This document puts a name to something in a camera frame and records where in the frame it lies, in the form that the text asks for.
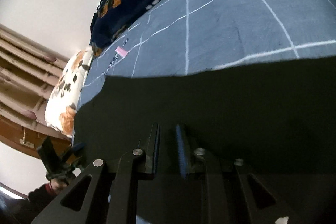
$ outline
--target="bed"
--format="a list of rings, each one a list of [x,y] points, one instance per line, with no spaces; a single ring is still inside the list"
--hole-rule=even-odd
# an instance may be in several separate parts
[[[161,0],[93,60],[78,109],[105,75],[182,76],[335,55],[335,25],[336,0]]]

